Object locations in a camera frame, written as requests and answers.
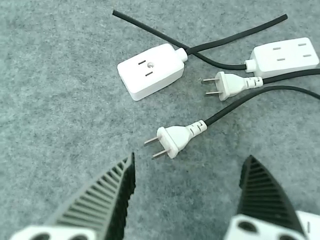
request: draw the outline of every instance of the metal prong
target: metal prong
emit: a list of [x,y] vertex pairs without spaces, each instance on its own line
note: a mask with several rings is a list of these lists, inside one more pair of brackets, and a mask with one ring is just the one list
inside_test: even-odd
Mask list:
[[205,93],[206,96],[216,95],[216,94],[222,94],[222,91],[207,91]]
[[211,84],[214,81],[219,81],[219,78],[208,78],[208,79],[203,79],[201,81],[202,84]]
[[154,142],[156,142],[156,141],[158,141],[158,140],[159,140],[159,138],[156,136],[156,137],[154,137],[154,138],[151,138],[151,139],[145,141],[143,145],[152,144],[152,143],[154,143]]
[[168,152],[169,150],[162,150],[154,155],[152,155],[152,158],[153,159],[156,159],[156,158],[160,158],[162,157],[163,155],[166,155],[166,153]]

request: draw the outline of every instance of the two-prong plug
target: two-prong plug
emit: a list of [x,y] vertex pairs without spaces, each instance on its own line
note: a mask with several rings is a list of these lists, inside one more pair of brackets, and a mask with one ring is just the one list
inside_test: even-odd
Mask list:
[[196,121],[188,126],[163,126],[156,131],[156,137],[146,141],[144,145],[159,141],[164,150],[154,154],[153,158],[161,157],[165,154],[173,159],[186,147],[188,142],[195,136],[207,130],[207,125],[203,120]]
[[214,78],[204,79],[203,84],[215,83],[216,91],[208,91],[206,96],[219,95],[220,101],[233,97],[247,89],[255,89],[263,86],[264,82],[261,77],[241,77],[235,74],[225,74],[223,71],[218,72]]

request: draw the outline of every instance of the white outlet box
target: white outlet box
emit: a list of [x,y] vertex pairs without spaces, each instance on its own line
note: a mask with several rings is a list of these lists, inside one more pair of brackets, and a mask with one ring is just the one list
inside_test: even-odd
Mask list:
[[264,79],[314,69],[319,58],[310,39],[302,37],[256,46],[245,64],[247,73]]
[[139,101],[179,79],[187,59],[183,48],[166,43],[119,63],[117,69],[132,99]]

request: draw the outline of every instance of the black power cord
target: black power cord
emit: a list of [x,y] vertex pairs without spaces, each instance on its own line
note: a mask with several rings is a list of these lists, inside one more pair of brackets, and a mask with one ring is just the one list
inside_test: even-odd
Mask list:
[[262,30],[270,28],[270,27],[272,27],[272,26],[274,26],[276,24],[279,24],[279,23],[283,22],[284,20],[287,20],[287,19],[288,19],[288,15],[284,14],[284,15],[282,15],[280,17],[277,17],[276,19],[274,19],[272,21],[266,22],[266,23],[264,23],[264,24],[262,24],[260,26],[256,26],[254,28],[248,29],[248,30],[243,31],[243,32],[239,32],[239,33],[237,33],[235,35],[228,36],[228,37],[220,39],[220,40],[207,42],[207,43],[204,43],[204,44],[201,44],[201,45],[198,45],[198,46],[190,47],[190,48],[186,49],[186,53],[188,55],[191,55],[191,54],[195,54],[195,53],[207,50],[207,49],[212,49],[212,48],[216,48],[216,47],[231,43],[231,42],[233,42],[235,40],[242,39],[242,38],[247,37],[249,35],[261,32]]
[[310,75],[320,75],[320,69],[316,68],[316,69],[294,71],[294,72],[281,74],[278,76],[267,77],[263,79],[263,84],[264,85],[271,84],[271,83],[275,83],[275,82],[286,80],[286,79],[293,79],[293,78],[310,76]]
[[[158,31],[158,30],[155,30],[154,28],[138,21],[138,20],[135,20],[134,18],[128,16],[128,15],[125,15],[124,13],[122,12],[119,12],[117,10],[113,10],[112,12],[112,15],[122,19],[122,20],[125,20],[127,21],[128,23],[131,23],[169,43],[171,43],[172,45],[175,45],[179,48],[183,48],[185,50],[187,49],[190,49],[190,47],[188,47],[187,45],[163,34],[162,32]],[[285,15],[282,15],[270,22],[267,22],[267,23],[264,23],[260,26],[257,26],[257,27],[254,27],[252,29],[249,29],[249,30],[246,30],[246,31],[243,31],[243,32],[240,32],[240,33],[237,33],[233,36],[229,36],[229,37],[226,37],[224,39],[221,39],[221,40],[217,40],[217,41],[213,41],[213,42],[210,42],[208,44],[216,44],[217,46],[221,46],[221,45],[224,45],[224,44],[228,44],[230,42],[233,42],[237,39],[240,39],[240,38],[243,38],[243,37],[246,37],[248,35],[251,35],[251,34],[254,34],[254,33],[257,33],[257,32],[260,32],[264,29],[267,29],[267,28],[270,28],[284,20],[286,20],[288,18],[288,16],[285,14]],[[230,65],[230,64],[224,64],[224,63],[220,63],[220,62],[216,62],[214,60],[211,60],[210,58],[207,58],[206,56],[200,54],[200,53],[192,53],[193,55],[195,55],[197,58],[203,60],[204,62],[212,65],[212,66],[215,66],[217,68],[221,68],[221,69],[228,69],[228,70],[245,70],[247,67],[245,64],[239,64],[239,65]]]
[[296,92],[300,92],[300,93],[304,93],[304,94],[310,95],[310,96],[320,100],[320,95],[319,94],[317,94],[317,93],[315,93],[313,91],[309,91],[309,90],[304,89],[304,88],[300,88],[300,87],[296,87],[296,86],[268,86],[268,87],[264,87],[262,89],[259,89],[257,91],[251,92],[251,93],[239,98],[238,100],[236,100],[233,103],[231,103],[229,106],[227,106],[224,109],[222,109],[221,111],[217,112],[215,115],[209,117],[204,122],[205,122],[205,124],[207,126],[210,126],[210,125],[214,124],[216,121],[218,121],[221,118],[223,118],[228,113],[232,112],[237,107],[241,106],[245,102],[247,102],[250,99],[254,98],[255,96],[258,96],[260,94],[263,94],[263,93],[266,93],[266,92],[269,92],[269,91],[274,91],[274,90],[296,91]]

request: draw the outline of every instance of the gray carpet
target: gray carpet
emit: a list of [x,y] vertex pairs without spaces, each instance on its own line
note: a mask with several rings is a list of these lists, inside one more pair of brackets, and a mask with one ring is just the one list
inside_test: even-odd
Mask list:
[[[143,142],[158,127],[205,120],[239,96],[205,98],[211,86],[199,78],[220,69],[191,56],[181,79],[134,102],[116,66],[164,41],[112,16],[113,8],[189,46],[287,13],[277,26],[204,54],[241,64],[256,45],[299,37],[310,37],[320,54],[317,0],[0,1],[0,239],[44,223],[83,183],[131,151],[137,187],[125,239],[221,239],[249,155],[274,174],[297,210],[320,214],[320,102],[302,93],[260,95],[174,160],[152,160],[162,147]],[[320,76],[278,84],[320,93]]]

